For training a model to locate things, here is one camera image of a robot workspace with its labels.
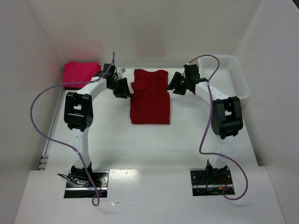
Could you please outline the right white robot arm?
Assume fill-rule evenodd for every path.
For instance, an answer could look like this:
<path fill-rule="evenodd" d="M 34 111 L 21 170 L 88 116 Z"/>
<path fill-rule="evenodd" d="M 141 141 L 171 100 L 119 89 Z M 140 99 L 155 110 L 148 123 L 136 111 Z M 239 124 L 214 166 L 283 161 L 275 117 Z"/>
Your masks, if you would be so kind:
<path fill-rule="evenodd" d="M 187 63 L 184 65 L 184 72 L 175 72 L 166 89 L 178 95 L 185 95 L 189 90 L 210 105 L 209 118 L 199 145 L 199 153 L 219 156 L 233 162 L 244 175 L 245 183 L 248 184 L 245 171 L 237 161 L 222 153 L 202 151 L 209 128 L 220 138 L 221 142 L 225 142 L 229 137 L 235 137 L 243 128 L 240 99 L 237 96 L 230 97 L 211 85 L 211 79 L 219 67 L 219 65 L 216 66 L 209 78 L 201 78 L 198 66 Z"/>

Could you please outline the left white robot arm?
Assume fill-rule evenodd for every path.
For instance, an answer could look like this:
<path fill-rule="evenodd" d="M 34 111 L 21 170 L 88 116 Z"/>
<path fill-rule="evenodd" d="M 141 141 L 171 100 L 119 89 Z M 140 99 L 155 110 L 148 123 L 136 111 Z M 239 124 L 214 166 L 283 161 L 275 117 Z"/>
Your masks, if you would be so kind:
<path fill-rule="evenodd" d="M 123 76 L 125 68 L 105 64 L 103 71 L 95 74 L 90 82 L 76 92 L 68 92 L 65 98 L 64 122 L 71 131 L 72 147 L 75 148 L 69 178 L 91 184 L 92 162 L 88 150 L 88 133 L 93 123 L 93 100 L 106 89 L 117 98 L 131 96 L 128 81 Z"/>

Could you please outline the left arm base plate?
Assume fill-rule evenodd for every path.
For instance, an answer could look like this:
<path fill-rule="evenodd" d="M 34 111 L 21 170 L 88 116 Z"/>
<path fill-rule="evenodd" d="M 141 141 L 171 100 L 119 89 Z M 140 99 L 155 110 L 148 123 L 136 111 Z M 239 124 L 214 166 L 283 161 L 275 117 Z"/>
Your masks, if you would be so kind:
<path fill-rule="evenodd" d="M 109 171 L 95 171 L 92 179 L 100 193 L 100 198 L 107 197 Z M 93 185 L 87 178 L 72 177 L 71 172 L 67 176 L 64 198 L 92 198 L 96 194 Z"/>

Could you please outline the dark red t-shirt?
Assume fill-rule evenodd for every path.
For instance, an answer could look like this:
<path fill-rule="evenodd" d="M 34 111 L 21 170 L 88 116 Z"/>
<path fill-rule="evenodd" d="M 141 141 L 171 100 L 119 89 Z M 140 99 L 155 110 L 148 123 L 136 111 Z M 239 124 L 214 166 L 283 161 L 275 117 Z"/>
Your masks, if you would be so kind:
<path fill-rule="evenodd" d="M 170 124 L 170 95 L 168 72 L 165 70 L 134 70 L 131 83 L 130 119 L 135 125 Z"/>

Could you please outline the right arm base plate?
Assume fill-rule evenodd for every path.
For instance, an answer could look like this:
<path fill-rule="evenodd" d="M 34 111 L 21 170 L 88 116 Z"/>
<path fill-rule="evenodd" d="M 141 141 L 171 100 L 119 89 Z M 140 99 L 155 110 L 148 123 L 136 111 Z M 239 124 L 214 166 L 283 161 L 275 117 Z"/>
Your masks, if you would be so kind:
<path fill-rule="evenodd" d="M 190 176 L 193 196 L 217 196 L 222 195 L 223 190 L 225 195 L 235 194 L 229 169 L 209 177 L 205 169 L 191 169 Z"/>

